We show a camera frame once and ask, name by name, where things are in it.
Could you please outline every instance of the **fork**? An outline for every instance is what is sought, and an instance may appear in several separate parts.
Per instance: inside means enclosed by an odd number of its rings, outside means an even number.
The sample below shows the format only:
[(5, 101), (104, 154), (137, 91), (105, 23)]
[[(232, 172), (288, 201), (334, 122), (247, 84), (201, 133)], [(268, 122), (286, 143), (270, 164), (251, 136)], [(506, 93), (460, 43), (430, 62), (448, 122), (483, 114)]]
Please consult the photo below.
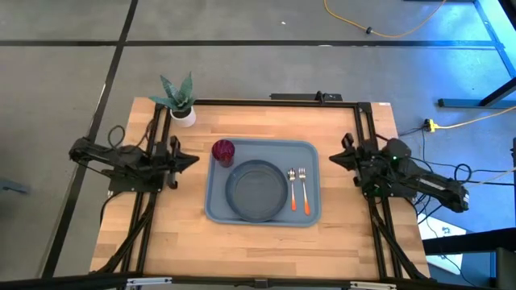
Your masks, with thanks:
[(303, 184), (303, 197), (305, 198), (305, 214), (310, 215), (310, 205), (308, 205), (308, 199), (306, 198), (306, 186), (305, 186), (305, 180), (306, 180), (306, 170), (305, 168), (299, 168), (299, 179), (301, 180)]
[(287, 171), (287, 176), (290, 180), (290, 186), (292, 187), (292, 211), (296, 211), (296, 197), (293, 194), (293, 181), (296, 180), (296, 171), (291, 168)]

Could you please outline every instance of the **blue tray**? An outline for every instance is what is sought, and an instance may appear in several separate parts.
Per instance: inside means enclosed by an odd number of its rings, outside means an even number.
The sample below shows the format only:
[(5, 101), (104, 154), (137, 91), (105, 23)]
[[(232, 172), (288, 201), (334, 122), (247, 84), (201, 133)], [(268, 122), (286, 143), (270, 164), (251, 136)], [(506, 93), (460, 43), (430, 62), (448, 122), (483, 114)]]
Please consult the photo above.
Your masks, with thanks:
[[(307, 142), (267, 139), (227, 139), (235, 145), (235, 160), (231, 167), (220, 166), (213, 156), (206, 185), (206, 216), (220, 223), (260, 225), (260, 226), (312, 226), (321, 217), (321, 193), (319, 183), (318, 153)], [(231, 171), (239, 164), (249, 160), (264, 160), (276, 165), (287, 178), (287, 171), (296, 169), (294, 194), (298, 210), (290, 208), (291, 192), (283, 209), (266, 222), (247, 222), (240, 218), (227, 204), (226, 180)], [(310, 203), (310, 215), (305, 215), (303, 206), (303, 188), (298, 177), (298, 168), (306, 168), (306, 195)]]

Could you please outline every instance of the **succulent plant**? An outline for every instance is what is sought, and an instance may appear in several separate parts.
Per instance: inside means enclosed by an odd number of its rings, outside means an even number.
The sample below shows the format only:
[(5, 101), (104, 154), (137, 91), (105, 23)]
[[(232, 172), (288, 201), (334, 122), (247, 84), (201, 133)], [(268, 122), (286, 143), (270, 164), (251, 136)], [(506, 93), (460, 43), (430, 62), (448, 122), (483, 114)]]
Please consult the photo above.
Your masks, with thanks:
[(160, 76), (163, 89), (167, 93), (167, 97), (149, 97), (154, 102), (167, 106), (172, 112), (185, 112), (195, 102), (195, 98), (192, 96), (192, 72), (181, 83), (179, 90), (167, 80), (165, 77)]

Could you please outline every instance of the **blue plate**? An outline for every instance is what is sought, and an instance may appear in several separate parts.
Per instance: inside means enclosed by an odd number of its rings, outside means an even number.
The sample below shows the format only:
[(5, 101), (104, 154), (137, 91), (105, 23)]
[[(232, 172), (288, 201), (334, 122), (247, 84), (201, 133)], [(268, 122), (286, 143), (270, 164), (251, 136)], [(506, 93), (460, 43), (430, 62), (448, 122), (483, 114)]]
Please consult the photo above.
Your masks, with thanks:
[(248, 222), (272, 219), (285, 205), (288, 191), (285, 175), (263, 160), (240, 164), (226, 181), (227, 203)]

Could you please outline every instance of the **gray floor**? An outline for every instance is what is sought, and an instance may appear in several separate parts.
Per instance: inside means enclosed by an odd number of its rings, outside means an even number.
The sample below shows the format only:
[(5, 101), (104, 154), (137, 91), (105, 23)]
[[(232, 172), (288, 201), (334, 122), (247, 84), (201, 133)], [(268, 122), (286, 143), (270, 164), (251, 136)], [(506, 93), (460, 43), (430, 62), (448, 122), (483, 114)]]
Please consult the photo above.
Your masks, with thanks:
[[(117, 39), (129, 3), (0, 0), (0, 40)], [(339, 14), (393, 33), (412, 27), (437, 5), (398, 0), (328, 3)], [(496, 16), (496, 7), (486, 10)], [(500, 20), (495, 24), (506, 27)], [(333, 19), (322, 1), (146, 0), (136, 10), (129, 39), (377, 38)], [(489, 36), (472, 4), (449, 3), (406, 39)], [(0, 48), (0, 176), (31, 187), (27, 196), (0, 193), (0, 280), (38, 275), (74, 169), (68, 149), (89, 126), (113, 52)], [(270, 93), (321, 89), (341, 93), (347, 101), (391, 102), (399, 131), (419, 126), (424, 118), (447, 125), (492, 113), (440, 109), (435, 102), (441, 97), (484, 97), (510, 79), (493, 49), (125, 48), (98, 142), (106, 143), (113, 125), (126, 123), (133, 97), (163, 94), (160, 74), (178, 82), (188, 71), (193, 72), (194, 92), (200, 98), (267, 98)], [(512, 168), (514, 132), (514, 113), (438, 131), (427, 135), (426, 156), (472, 168)], [(420, 134), (404, 140), (421, 156)], [(437, 170), (452, 174), (447, 168)], [(501, 180), (512, 182), (512, 177)], [(107, 180), (87, 173), (57, 275), (88, 271), (106, 188)], [(511, 187), (478, 186), (471, 188), (471, 196), (468, 212), (440, 209), (435, 216), (472, 231), (514, 226)]]

